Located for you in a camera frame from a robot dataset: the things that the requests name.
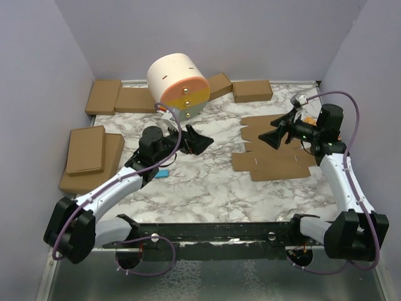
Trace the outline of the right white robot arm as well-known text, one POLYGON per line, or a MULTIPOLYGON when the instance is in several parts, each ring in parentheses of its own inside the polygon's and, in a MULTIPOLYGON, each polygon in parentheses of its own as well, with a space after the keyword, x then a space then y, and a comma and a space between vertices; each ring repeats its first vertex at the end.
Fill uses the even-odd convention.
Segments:
POLYGON ((310 152, 330 184, 339 213, 333 222, 312 215, 294 215, 293 226, 288 229, 289 241, 302 245, 312 238, 324 246, 329 258, 376 262, 389 220, 368 202, 353 172, 347 146, 339 139, 343 109, 322 105, 314 125, 302 121, 300 111, 294 107, 272 121, 274 130, 259 135, 259 140, 274 149, 293 139, 310 143, 310 152))

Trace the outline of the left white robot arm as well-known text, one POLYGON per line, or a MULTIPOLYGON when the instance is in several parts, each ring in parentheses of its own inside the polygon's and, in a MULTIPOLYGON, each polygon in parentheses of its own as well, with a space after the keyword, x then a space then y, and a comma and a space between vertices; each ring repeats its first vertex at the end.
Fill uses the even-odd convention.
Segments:
POLYGON ((157 126, 147 127, 138 149, 112 178, 79 198, 63 197, 55 204, 43 238, 53 249, 53 259, 77 264, 98 245, 118 241, 127 248, 134 246, 138 231, 128 221, 115 218, 110 223, 100 223, 102 216, 151 182, 159 167, 176 152, 198 156, 213 142, 213 138, 199 134, 191 125, 169 129, 168 135, 157 126))

